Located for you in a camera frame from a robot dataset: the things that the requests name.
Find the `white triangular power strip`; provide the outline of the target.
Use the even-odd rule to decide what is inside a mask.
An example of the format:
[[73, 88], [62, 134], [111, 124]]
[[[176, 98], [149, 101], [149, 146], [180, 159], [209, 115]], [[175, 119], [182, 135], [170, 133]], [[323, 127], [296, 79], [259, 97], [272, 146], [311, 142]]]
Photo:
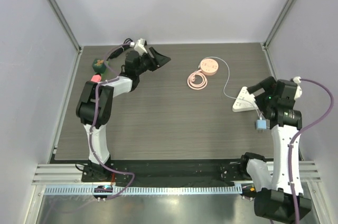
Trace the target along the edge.
[[232, 111], [235, 113], [239, 113], [252, 110], [258, 111], [258, 107], [255, 103], [255, 95], [250, 94], [247, 90], [247, 87], [242, 87], [234, 101]]

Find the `light blue usb charger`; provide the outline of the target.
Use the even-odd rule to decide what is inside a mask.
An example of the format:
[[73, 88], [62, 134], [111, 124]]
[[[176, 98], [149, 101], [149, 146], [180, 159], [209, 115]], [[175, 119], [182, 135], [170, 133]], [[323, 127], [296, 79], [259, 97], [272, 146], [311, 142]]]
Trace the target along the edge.
[[267, 129], [267, 122], [264, 119], [256, 120], [256, 130], [258, 132], [264, 132]]

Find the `round pink power socket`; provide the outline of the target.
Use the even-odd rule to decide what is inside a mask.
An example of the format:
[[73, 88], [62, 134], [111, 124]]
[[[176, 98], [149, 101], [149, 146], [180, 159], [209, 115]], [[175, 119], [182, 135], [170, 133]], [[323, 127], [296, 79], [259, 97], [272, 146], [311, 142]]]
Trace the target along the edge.
[[206, 76], [213, 76], [217, 73], [219, 64], [211, 58], [203, 59], [199, 64], [199, 69]]

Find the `dark green cube adapter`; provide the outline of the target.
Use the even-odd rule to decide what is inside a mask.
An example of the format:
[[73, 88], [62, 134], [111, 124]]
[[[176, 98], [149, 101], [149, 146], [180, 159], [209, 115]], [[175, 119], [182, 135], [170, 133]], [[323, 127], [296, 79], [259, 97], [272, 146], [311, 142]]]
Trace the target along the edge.
[[92, 63], [92, 68], [95, 73], [103, 74], [105, 73], [107, 67], [103, 59], [94, 59]]

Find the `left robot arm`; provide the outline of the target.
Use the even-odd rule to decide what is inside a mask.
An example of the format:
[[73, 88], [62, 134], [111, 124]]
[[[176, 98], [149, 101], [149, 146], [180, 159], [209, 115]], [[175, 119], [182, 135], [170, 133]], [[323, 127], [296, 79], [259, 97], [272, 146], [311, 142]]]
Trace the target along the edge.
[[113, 99], [134, 91], [141, 74], [155, 71], [170, 61], [170, 57], [160, 54], [153, 47], [141, 53], [133, 49], [127, 52], [117, 78], [85, 83], [76, 107], [76, 116], [84, 126], [89, 145], [88, 164], [82, 170], [83, 182], [105, 182], [114, 173], [106, 136]]

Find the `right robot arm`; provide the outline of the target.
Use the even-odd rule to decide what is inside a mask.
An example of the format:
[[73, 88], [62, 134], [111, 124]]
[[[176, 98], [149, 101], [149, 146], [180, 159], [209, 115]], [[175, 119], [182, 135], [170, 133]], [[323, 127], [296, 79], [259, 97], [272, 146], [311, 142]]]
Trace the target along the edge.
[[310, 199], [304, 197], [299, 174], [299, 140], [303, 128], [302, 113], [294, 109], [301, 97], [301, 78], [276, 80], [268, 77], [247, 88], [262, 115], [269, 120], [273, 137], [273, 171], [268, 170], [262, 155], [245, 153], [238, 173], [252, 179], [256, 189], [255, 215], [282, 223], [299, 223], [312, 209]]

